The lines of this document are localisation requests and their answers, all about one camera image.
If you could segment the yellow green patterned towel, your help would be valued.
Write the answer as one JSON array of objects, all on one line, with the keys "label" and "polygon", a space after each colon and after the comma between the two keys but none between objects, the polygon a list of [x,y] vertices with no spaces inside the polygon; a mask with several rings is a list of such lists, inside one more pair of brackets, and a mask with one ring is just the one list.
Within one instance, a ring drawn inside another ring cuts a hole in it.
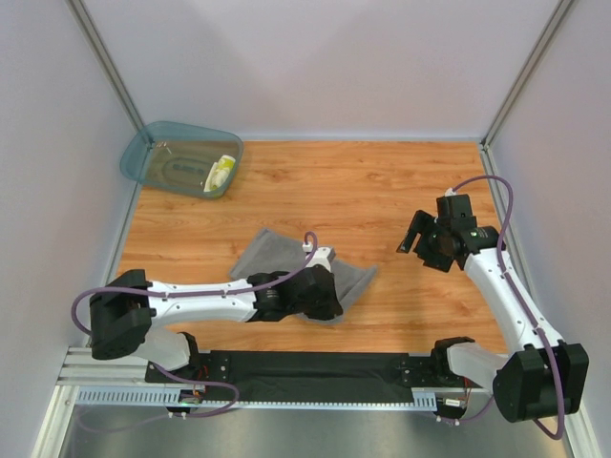
[{"label": "yellow green patterned towel", "polygon": [[220,189],[228,180],[235,163],[236,159],[229,155],[223,155],[215,161],[206,178],[203,191],[209,193]]}]

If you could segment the grey towel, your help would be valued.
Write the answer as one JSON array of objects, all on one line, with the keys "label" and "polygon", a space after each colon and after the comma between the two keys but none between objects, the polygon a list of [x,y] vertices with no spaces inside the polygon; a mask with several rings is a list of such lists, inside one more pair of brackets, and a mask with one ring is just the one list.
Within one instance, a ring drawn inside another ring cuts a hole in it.
[{"label": "grey towel", "polygon": [[[268,228],[261,229],[238,260],[229,270],[232,280],[246,278],[253,274],[273,271],[293,271],[305,263],[306,253],[302,242],[280,235]],[[337,257],[330,262],[334,274],[335,290],[344,314],[330,321],[298,318],[311,323],[331,326],[341,323],[349,309],[359,301],[373,281],[378,269],[373,265],[367,269],[356,267]]]}]

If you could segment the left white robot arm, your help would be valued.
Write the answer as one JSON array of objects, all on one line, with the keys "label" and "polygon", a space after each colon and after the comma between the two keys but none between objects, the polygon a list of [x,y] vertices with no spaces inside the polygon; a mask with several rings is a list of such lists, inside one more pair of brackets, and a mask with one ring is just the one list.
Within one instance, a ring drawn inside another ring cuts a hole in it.
[{"label": "left white robot arm", "polygon": [[300,315],[331,322],[344,313],[333,274],[323,265],[297,273],[258,273],[224,284],[148,281],[130,270],[90,298],[92,355],[99,361],[137,356],[168,371],[190,364],[195,341],[175,323],[279,322]]}]

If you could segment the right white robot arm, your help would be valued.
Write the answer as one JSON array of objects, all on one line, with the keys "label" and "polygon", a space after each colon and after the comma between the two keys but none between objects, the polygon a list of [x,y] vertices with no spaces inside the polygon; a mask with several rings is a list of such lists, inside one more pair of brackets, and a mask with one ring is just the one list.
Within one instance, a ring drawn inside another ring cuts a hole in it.
[{"label": "right white robot arm", "polygon": [[544,319],[499,232],[478,225],[467,195],[438,198],[436,208],[435,215],[414,213],[398,252],[441,272],[457,265],[492,310],[508,351],[497,355],[467,337],[438,340],[432,357],[439,371],[489,391],[510,423],[578,412],[589,366],[584,347]]}]

